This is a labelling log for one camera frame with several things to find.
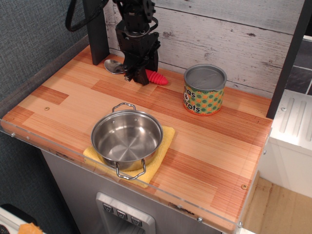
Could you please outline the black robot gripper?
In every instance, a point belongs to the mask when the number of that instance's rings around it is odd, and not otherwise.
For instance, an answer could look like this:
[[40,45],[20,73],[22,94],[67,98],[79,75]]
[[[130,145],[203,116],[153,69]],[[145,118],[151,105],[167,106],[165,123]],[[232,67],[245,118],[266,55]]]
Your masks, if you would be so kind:
[[131,37],[124,30],[116,29],[117,40],[124,54],[123,70],[126,80],[142,85],[149,84],[146,69],[158,70],[159,33],[149,33],[141,37]]

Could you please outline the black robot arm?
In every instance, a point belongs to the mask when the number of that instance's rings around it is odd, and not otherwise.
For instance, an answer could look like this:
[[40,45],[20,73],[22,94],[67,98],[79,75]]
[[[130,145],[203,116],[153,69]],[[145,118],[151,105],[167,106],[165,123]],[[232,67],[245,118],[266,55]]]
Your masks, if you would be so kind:
[[122,20],[116,26],[119,48],[124,54],[123,70],[128,81],[149,83],[146,71],[158,70],[158,20],[151,0],[115,0]]

